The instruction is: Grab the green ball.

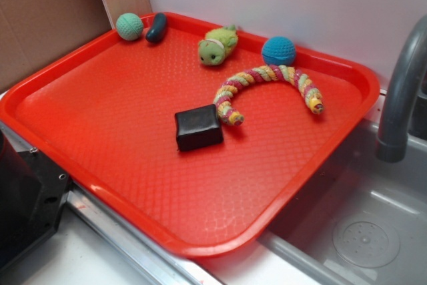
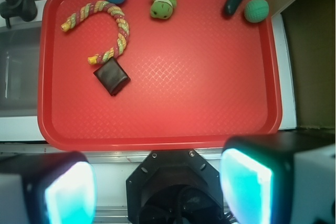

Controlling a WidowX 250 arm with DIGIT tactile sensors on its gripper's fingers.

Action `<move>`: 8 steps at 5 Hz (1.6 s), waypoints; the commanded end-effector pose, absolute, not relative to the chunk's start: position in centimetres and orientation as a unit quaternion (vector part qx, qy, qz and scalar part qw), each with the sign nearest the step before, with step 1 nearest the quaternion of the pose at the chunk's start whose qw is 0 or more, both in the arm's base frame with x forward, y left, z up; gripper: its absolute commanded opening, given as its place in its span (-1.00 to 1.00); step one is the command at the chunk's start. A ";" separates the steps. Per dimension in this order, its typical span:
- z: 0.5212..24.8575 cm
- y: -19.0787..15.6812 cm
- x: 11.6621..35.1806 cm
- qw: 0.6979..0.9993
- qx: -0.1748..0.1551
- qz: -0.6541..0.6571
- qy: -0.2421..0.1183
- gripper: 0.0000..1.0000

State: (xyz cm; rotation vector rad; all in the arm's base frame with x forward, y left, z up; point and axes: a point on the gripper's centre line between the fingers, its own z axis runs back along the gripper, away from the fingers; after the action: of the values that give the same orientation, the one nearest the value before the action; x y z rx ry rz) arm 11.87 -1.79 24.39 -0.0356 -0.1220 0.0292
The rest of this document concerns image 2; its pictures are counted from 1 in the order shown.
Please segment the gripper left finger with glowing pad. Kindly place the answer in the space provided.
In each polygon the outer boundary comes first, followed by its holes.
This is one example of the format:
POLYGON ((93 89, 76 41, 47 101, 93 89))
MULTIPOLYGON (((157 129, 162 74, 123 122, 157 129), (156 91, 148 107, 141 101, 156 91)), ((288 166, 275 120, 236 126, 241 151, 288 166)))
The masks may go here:
POLYGON ((1 158, 1 223, 93 223, 97 182, 79 152, 1 158))

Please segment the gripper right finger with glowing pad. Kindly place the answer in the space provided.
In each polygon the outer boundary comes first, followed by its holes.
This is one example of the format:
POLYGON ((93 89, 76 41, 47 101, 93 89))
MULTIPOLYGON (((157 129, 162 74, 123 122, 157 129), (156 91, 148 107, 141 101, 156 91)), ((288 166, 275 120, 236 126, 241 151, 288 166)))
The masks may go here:
POLYGON ((335 223, 335 135, 279 131, 233 136, 219 165, 239 223, 335 223))

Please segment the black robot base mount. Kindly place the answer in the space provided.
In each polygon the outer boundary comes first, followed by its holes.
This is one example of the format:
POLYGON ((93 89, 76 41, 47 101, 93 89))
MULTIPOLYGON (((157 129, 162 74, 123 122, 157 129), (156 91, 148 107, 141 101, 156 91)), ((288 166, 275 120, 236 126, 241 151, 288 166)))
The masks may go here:
POLYGON ((131 223, 229 223, 219 172, 195 150, 152 151, 125 182, 131 223))

